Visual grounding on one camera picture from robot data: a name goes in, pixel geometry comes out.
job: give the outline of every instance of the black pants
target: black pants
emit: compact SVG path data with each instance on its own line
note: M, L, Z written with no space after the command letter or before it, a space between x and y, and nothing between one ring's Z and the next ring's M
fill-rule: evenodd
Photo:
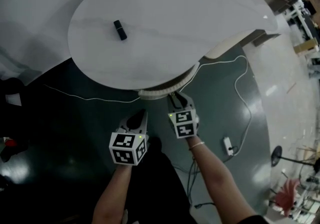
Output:
M148 151L132 175L126 198L128 224L196 224L184 187L168 157Z

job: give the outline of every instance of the dark gray floor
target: dark gray floor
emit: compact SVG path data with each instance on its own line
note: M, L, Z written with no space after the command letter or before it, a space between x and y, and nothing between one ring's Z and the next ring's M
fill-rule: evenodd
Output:
M218 61L233 60L243 54L242 48L236 45ZM239 146L249 121L249 112L234 89L236 78L245 68L243 58L233 63L205 66L184 90L193 98L200 117L200 137L222 160L228 158L222 145L223 137L230 137L232 144ZM34 197L37 204L29 207L39 207L39 211L43 211L41 216L54 215L58 219L69 216L70 212L77 214L79 209L89 216L115 168L108 147L111 132L121 119L141 108L149 113L148 134L161 138L162 151L174 165L189 169L191 154L186 143L175 138L168 122L165 98L133 103L83 101L49 89L41 85L43 83L84 98L129 101L137 97L133 91L97 84L82 74L71 60L28 86L23 105L30 111L37 135L26 152L0 163L0 173L18 184L20 192L16 196L23 197L19 198L20 204ZM241 153L226 165L250 205L264 214L270 189L269 135L251 69L238 82L238 90L252 109L253 120ZM186 185L188 175L177 172ZM210 201L200 175L192 198L194 204ZM219 222L212 206L203 206L198 211L212 223ZM34 212L25 210L25 214L33 216Z

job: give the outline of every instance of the white table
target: white table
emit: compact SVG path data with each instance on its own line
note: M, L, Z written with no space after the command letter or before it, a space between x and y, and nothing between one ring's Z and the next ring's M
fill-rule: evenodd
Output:
M232 35L276 28L264 0L84 0L70 22L68 45L89 78L132 90L176 78Z

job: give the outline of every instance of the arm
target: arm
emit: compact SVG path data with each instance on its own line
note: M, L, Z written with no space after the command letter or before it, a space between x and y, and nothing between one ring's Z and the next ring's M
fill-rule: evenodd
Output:
M186 141L190 148L201 142L197 136ZM191 151L222 223L237 224L250 216L257 215L242 196L228 168L207 146L198 145Z
M119 224L124 214L132 166L118 165L93 212L92 224Z

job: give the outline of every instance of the red object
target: red object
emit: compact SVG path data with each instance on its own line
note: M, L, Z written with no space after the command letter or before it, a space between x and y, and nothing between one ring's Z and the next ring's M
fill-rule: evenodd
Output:
M14 139L7 139L4 144L8 147L18 146L17 142Z
M296 188L299 184L299 179L287 179L281 190L275 196L276 204L283 209L286 217L289 216L291 208L294 206Z

